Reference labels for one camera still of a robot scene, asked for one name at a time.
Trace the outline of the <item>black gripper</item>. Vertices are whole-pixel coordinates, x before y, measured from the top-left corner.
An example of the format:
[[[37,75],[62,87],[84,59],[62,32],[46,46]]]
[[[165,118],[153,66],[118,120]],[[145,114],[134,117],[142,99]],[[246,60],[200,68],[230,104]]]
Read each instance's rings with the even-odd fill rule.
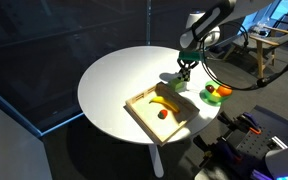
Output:
[[[178,59],[177,63],[180,67],[179,74],[183,78],[185,69],[188,69],[187,80],[190,80],[191,71],[199,64],[198,61]]]

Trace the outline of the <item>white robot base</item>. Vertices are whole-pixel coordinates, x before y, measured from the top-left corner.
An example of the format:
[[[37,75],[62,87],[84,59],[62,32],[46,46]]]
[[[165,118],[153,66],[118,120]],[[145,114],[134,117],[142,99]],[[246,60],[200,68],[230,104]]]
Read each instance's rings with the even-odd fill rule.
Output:
[[[288,180],[288,147],[269,151],[265,163],[274,180]]]

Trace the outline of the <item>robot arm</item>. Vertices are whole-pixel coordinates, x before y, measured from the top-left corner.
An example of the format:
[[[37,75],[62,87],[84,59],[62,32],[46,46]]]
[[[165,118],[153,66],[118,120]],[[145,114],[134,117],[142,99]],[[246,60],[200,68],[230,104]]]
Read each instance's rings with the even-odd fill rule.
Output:
[[[206,12],[191,13],[180,36],[182,51],[199,51],[204,37],[219,25],[252,14],[274,0],[219,0]]]

